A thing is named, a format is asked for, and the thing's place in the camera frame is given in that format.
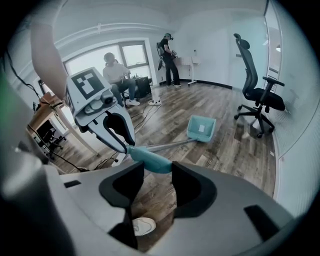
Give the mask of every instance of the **window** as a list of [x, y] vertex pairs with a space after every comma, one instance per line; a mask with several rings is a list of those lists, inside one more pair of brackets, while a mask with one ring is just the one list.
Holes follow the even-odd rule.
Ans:
[[108, 52], [113, 53], [115, 59], [130, 70], [130, 77], [138, 75], [138, 77], [151, 78], [144, 41], [119, 42], [91, 50], [66, 61], [64, 63], [66, 70], [69, 75], [73, 75], [82, 70], [95, 67], [98, 72], [103, 74], [103, 69], [106, 66], [104, 55]]

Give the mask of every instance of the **sitting person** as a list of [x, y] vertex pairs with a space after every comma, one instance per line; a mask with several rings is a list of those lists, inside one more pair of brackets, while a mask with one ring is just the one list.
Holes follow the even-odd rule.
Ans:
[[121, 93], [128, 89], [129, 100], [126, 103], [128, 105], [139, 106], [140, 102], [135, 100], [136, 81], [134, 79], [125, 79], [125, 76], [130, 74], [130, 70], [119, 64], [111, 52], [104, 55], [104, 61], [106, 65], [103, 69], [103, 77], [111, 84], [111, 92], [117, 99], [118, 104], [122, 107], [124, 106]]

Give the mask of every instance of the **shoe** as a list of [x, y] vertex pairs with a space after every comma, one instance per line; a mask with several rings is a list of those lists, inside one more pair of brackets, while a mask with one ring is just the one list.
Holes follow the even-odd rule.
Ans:
[[156, 223], [152, 218], [136, 218], [132, 221], [134, 235], [144, 236], [156, 229]]
[[127, 99], [126, 104], [128, 105], [133, 105], [133, 106], [139, 106], [140, 105], [140, 102], [136, 101], [136, 100], [131, 100], [131, 99]]

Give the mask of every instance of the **standing person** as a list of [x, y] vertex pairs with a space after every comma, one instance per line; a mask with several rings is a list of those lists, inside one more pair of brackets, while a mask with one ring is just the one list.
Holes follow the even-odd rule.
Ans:
[[130, 70], [119, 64], [111, 52], [104, 55], [104, 61], [106, 62], [106, 66], [103, 69], [103, 77], [111, 84], [111, 92], [117, 99], [118, 104], [122, 107], [124, 106], [121, 93], [128, 89], [129, 100], [126, 103], [128, 105], [139, 106], [140, 102], [135, 100], [136, 81], [134, 79], [125, 79], [125, 76], [130, 74]]
[[170, 50], [168, 45], [168, 41], [172, 39], [173, 37], [171, 36], [171, 34], [166, 33], [160, 42], [160, 46], [164, 51], [162, 58], [165, 63], [166, 86], [171, 86], [171, 71], [172, 71], [174, 86], [181, 87], [179, 72], [173, 60], [174, 53]]

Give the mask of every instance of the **chair base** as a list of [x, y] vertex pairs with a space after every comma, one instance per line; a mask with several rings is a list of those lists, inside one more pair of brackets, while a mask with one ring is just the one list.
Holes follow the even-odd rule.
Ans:
[[261, 138], [263, 136], [263, 134], [265, 133], [263, 121], [265, 121], [270, 126], [270, 129], [269, 129], [270, 133], [272, 133], [275, 129], [275, 126], [272, 124], [272, 122], [264, 114], [261, 113], [262, 107], [263, 106], [260, 105], [259, 107], [252, 108], [252, 107], [249, 107], [249, 106], [242, 104], [238, 107], [238, 110], [245, 108], [245, 109], [249, 110], [249, 112], [238, 113], [234, 116], [234, 119], [236, 119], [236, 120], [239, 118], [239, 116], [253, 116], [256, 119], [258, 119], [259, 125], [261, 128], [261, 132], [257, 135], [258, 138]]

